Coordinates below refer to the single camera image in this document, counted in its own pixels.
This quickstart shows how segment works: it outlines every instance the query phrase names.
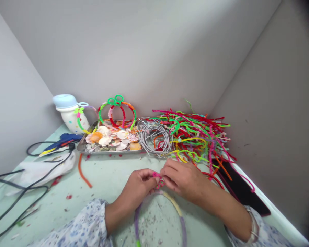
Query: light blue lid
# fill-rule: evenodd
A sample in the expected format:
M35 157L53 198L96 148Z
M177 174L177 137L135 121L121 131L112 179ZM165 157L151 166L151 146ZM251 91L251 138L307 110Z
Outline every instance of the light blue lid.
M69 108L78 104L71 94L59 94L53 97L53 102L57 108Z

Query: white plastic bag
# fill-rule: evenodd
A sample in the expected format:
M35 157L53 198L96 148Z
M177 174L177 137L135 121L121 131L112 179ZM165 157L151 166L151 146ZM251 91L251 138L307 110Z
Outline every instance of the white plastic bag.
M10 181L23 186L28 187L34 182L38 181L42 177L44 177L54 166L59 164L62 160L65 160L69 156L69 153L58 155L55 157L50 157L45 161L57 160L56 162L21 162L18 165L19 169L25 169L25 171L18 173L18 175L14 176ZM58 167L56 167L46 178L44 178L39 183L35 184L35 186L44 185L45 183L55 179L56 177L66 174L70 172L76 162L76 153L72 151L70 157ZM22 190L15 188L13 186L7 185L5 190L5 195L11 196Z

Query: gray wall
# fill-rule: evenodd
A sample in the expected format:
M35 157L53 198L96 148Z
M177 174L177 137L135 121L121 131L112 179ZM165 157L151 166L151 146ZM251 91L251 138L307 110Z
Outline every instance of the gray wall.
M183 98L209 113L279 2L0 0L0 13L54 95L98 107L119 93L144 116L188 110Z
M52 94L0 15L0 174L61 123Z
M309 238L309 23L283 1L213 116L225 116L238 164Z

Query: power cord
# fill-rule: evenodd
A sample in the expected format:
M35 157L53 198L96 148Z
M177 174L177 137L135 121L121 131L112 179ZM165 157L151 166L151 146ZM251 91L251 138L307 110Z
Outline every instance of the power cord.
M42 144L42 143L62 143L62 142L51 142L51 141L37 142L37 143L32 144L30 147L28 147L27 150L26 150L26 153L28 155L30 155L30 156L39 156L40 154L31 154L29 151L30 151L30 148L32 148L33 146L35 146L37 144ZM62 160L59 164L54 166L45 176L43 176L41 179L39 179L38 181L34 182L33 184L29 185L28 187L23 187L23 186L15 184L15 183L13 183L11 181L7 181L7 180L4 180L4 179L0 178L0 183L5 183L5 184L8 184L10 186L13 186L15 188L18 188L18 189L22 190L22 193L17 197L17 199L14 201L14 203L0 216L0 220L7 215L7 213L18 203L18 201L23 197L23 195L28 190L41 189L41 188L45 189L45 192L37 200L35 200L30 206L28 206L27 209L25 209L24 212L20 216L18 216L18 218L6 230L4 230L2 233L0 233L0 237L3 236L6 232L8 232L14 225L16 225L17 222L19 222L19 221L23 220L24 218L26 218L28 215L23 217L24 214L30 208L32 208L34 204L36 204L39 200L41 200L41 198L43 198L46 195L46 193L49 191L49 187L48 186L46 186L46 185L36 186L36 187L33 187L33 186L36 185L37 183L39 183L40 181L42 181L43 179L45 179L55 168L57 168L59 165L63 164L71 156L72 151L75 148L75 143L77 143L77 141L68 143L68 145L69 145L69 149L68 149L69 150L69 155L64 160ZM14 171L14 172L10 172L10 173L5 173L5 174L0 175L0 177L8 176L8 175L19 173L19 172L22 172L22 171L24 171L24 169L23 170Z

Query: black object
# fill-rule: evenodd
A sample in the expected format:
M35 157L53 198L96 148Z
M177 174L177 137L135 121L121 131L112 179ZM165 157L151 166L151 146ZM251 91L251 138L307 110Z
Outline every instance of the black object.
M232 181L228 178L223 169L219 169L217 174L226 186L230 194L241 204L251 206L261 216L271 214L269 208L263 203L256 193L251 192L252 188L248 183L231 167L229 162L222 162L222 165L229 173Z
M49 187L48 187L48 186L46 186L46 185L41 185L41 186L35 186L35 187L34 187L34 185L36 185L37 183L39 183L40 181L42 181L43 179L45 179L45 177L47 177L55 168L57 168L59 165L63 164L63 163L71 156L72 151L74 150L74 148L75 148L75 146L76 146L76 145L75 145L76 142L78 142L78 141L68 143L68 145L69 145L69 155L68 155L68 157L65 158L65 160L61 160L60 163L58 163L56 166L54 166L45 176L43 176L43 177L40 178L38 181L32 183L31 185L29 185L29 186L26 187L26 188L25 188L25 187L22 187L22 186L19 186L19 185L15 184L15 183L12 183L12 182L10 182L10 181L7 181L7 180L4 180L4 179L1 179L1 178L0 178L0 182L1 182L1 183L5 183L5 184L11 185L11 186L13 186L13 187L16 187L16 188L22 190L22 193L19 194L19 196L18 196L17 199L13 202L13 204L0 216L0 220L1 220L3 217L6 216L6 214L18 203L18 201L23 197L23 195L24 195L28 190L41 189L41 188L45 189L45 191L43 192L43 194L42 194L38 199L36 199L30 206L28 206L27 209L25 209L24 212L23 212L20 216L18 216L18 218L17 218L6 230L4 230L2 233L0 233L0 237L1 237L2 235L4 235L6 232L8 232L14 225L16 225L17 222L22 221L23 219L25 219L25 218L28 216L28 215L25 216L25 214L27 213L27 211L28 211L30 208L32 208L32 207L34 206L34 204L36 204L41 198L43 198L43 197L46 195L46 193L49 191ZM35 144L32 144L30 147L28 147L28 149L27 149L27 151L26 151L27 154L28 154L28 155L31 155L31 156L38 156L39 154L36 154L36 155L30 154L30 153L29 153L29 150L30 150L30 148L33 147L34 145L36 145L36 144L42 144L42 143L61 143L61 142L52 142L52 141L37 142L37 143L35 143ZM5 177L5 176L8 176L8 175L10 175L10 174L14 174L14 173L22 172L22 171L24 171L24 169L23 169L23 170L14 171L14 172L10 172L10 173L6 173L6 174L1 174L0 177Z

